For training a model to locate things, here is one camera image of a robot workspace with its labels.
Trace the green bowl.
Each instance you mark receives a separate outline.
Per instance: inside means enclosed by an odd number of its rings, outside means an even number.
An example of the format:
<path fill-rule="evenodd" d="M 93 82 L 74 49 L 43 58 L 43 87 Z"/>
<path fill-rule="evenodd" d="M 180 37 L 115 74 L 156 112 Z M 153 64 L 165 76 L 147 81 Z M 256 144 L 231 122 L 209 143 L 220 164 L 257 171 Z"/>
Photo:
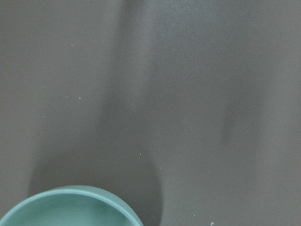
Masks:
<path fill-rule="evenodd" d="M 121 198 L 93 186 L 63 186 L 27 198 L 0 220 L 2 226 L 141 226 Z"/>

